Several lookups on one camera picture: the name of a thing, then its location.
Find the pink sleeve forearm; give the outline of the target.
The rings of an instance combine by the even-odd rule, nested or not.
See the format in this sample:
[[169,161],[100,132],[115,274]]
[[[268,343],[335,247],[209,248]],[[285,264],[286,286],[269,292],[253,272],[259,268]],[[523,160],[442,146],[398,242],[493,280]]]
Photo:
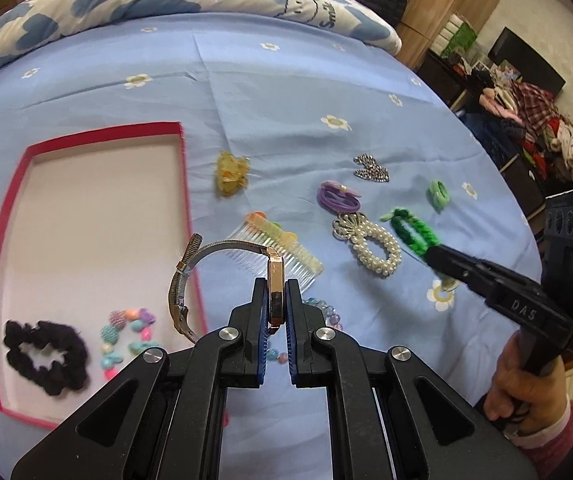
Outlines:
[[561,418],[553,425],[530,434],[511,434],[508,440],[534,465],[537,477],[547,479],[573,448],[573,401],[567,405]]

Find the person's right hand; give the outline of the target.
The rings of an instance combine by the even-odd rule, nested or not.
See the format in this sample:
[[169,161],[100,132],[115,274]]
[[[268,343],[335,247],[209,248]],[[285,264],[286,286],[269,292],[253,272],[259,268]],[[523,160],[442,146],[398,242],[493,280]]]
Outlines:
[[529,411],[519,431],[528,436],[559,422],[567,410],[567,384],[561,356],[553,361],[548,375],[522,370],[519,340],[520,333],[515,332],[503,348],[483,410],[489,420],[509,418],[515,411],[513,402],[520,401]]

